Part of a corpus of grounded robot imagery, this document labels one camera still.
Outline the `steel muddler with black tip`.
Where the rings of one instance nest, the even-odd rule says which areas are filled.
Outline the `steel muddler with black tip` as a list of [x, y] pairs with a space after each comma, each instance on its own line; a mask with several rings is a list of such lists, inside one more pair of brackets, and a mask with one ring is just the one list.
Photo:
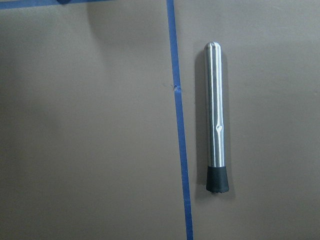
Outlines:
[[211, 193], [229, 191], [225, 161], [222, 49], [212, 41], [204, 47], [206, 120], [207, 120], [207, 175], [206, 190]]

